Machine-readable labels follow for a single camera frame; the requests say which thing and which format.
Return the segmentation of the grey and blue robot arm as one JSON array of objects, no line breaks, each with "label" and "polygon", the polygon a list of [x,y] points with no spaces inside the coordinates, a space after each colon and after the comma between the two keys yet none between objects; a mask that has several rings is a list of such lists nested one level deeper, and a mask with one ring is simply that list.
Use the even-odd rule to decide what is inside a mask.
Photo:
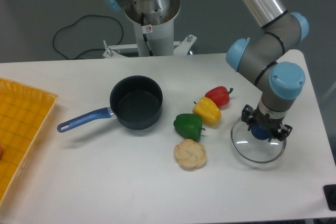
[{"label": "grey and blue robot arm", "polygon": [[[183,51],[174,46],[174,19],[180,0],[104,0],[112,10],[123,10],[134,25],[139,56],[170,56]],[[243,0],[262,29],[256,42],[235,41],[227,63],[261,92],[258,106],[246,105],[241,120],[259,139],[285,140],[292,128],[283,119],[301,93],[305,73],[300,66],[279,59],[300,43],[309,24],[299,13],[289,13],[280,0]]]}]

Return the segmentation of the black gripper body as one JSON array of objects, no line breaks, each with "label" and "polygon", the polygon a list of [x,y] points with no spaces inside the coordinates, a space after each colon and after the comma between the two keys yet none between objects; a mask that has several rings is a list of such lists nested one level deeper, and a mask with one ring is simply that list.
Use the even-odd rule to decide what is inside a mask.
[{"label": "black gripper body", "polygon": [[251,131],[253,132],[269,132],[275,134],[279,131],[284,117],[279,119],[272,119],[267,113],[263,115],[260,111],[253,112],[253,125]]}]

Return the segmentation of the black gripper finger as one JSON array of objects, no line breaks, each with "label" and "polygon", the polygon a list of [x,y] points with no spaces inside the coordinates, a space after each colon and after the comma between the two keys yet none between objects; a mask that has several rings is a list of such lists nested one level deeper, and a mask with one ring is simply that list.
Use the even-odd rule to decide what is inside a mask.
[{"label": "black gripper finger", "polygon": [[254,125],[256,125],[255,111],[246,104],[242,110],[241,121],[248,125],[248,131],[251,131]]},{"label": "black gripper finger", "polygon": [[269,137],[268,141],[270,142],[271,139],[276,139],[280,142],[285,140],[291,133],[292,131],[292,126],[286,125],[286,124],[280,124],[277,125],[276,127],[273,127],[269,130]]}]

